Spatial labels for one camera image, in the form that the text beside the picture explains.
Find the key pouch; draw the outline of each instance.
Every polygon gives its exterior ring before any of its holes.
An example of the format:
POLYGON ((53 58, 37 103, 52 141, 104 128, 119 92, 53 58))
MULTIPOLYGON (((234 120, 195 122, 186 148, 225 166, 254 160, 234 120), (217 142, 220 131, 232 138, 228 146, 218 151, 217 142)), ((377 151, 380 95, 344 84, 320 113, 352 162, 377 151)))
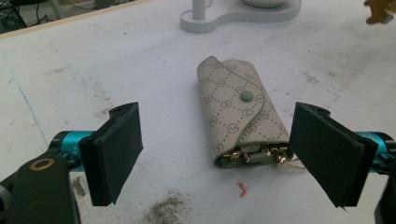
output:
POLYGON ((253 64, 209 57, 197 68, 213 164, 218 168, 283 163, 289 135, 253 64))

